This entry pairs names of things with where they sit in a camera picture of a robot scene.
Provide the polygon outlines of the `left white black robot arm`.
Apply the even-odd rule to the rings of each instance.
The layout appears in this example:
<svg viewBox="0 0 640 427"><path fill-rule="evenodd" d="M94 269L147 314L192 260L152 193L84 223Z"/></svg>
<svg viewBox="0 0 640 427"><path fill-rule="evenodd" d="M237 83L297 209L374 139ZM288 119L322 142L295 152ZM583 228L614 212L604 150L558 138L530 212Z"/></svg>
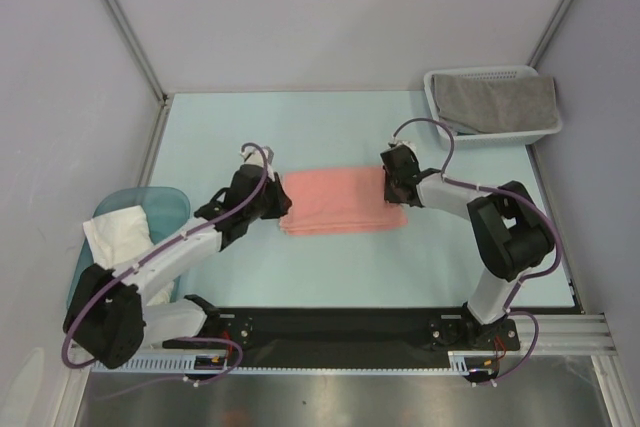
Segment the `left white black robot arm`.
<svg viewBox="0 0 640 427"><path fill-rule="evenodd" d="M199 347L220 335L215 308L199 296L162 305L152 297L190 268L243 237L257 220L279 219L292 202L278 173L253 165L240 167L228 187L197 209L174 234L147 252L114 268L97 263L79 277L63 322L64 364L76 344L92 361L115 369L141 347L188 338Z"/></svg>

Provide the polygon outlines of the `pink striped towel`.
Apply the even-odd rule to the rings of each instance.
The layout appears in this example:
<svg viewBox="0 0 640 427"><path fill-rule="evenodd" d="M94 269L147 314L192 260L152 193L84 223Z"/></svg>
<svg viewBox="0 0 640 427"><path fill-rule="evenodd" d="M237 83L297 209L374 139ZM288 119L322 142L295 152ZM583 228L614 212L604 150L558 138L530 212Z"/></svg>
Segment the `pink striped towel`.
<svg viewBox="0 0 640 427"><path fill-rule="evenodd" d="M283 187L292 206L279 226L288 235L380 232L408 224L403 208L384 198L380 166L292 172Z"/></svg>

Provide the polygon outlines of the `grey terry towel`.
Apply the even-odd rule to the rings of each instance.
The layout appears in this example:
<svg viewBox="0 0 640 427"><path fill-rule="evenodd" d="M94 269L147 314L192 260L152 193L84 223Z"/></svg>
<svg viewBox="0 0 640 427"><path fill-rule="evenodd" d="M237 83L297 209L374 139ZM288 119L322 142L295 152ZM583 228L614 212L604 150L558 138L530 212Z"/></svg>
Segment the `grey terry towel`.
<svg viewBox="0 0 640 427"><path fill-rule="evenodd" d="M481 80L436 74L431 87L439 118L459 133L548 130L560 121L549 76Z"/></svg>

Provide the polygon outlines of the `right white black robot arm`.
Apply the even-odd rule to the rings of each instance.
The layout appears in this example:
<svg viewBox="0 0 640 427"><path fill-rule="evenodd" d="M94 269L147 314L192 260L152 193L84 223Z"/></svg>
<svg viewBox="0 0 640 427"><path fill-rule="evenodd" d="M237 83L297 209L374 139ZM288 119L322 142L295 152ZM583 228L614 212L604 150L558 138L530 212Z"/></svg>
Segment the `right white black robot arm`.
<svg viewBox="0 0 640 427"><path fill-rule="evenodd" d="M486 347L531 270L551 252L561 256L550 220L520 182L486 187L455 180L440 169L422 170L414 151L401 143L380 157L386 202L438 210L470 223L484 271L455 325L436 322L432 332L442 346Z"/></svg>

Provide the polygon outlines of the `white towel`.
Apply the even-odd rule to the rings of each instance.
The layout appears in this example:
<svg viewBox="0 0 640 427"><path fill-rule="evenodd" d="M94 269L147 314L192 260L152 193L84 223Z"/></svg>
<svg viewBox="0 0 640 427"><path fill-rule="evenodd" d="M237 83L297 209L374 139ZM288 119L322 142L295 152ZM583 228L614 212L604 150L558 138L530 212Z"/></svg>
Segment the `white towel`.
<svg viewBox="0 0 640 427"><path fill-rule="evenodd" d="M150 229L147 214L140 205L93 217L83 223L83 232L93 262L113 270L115 275L167 239L166 233Z"/></svg>

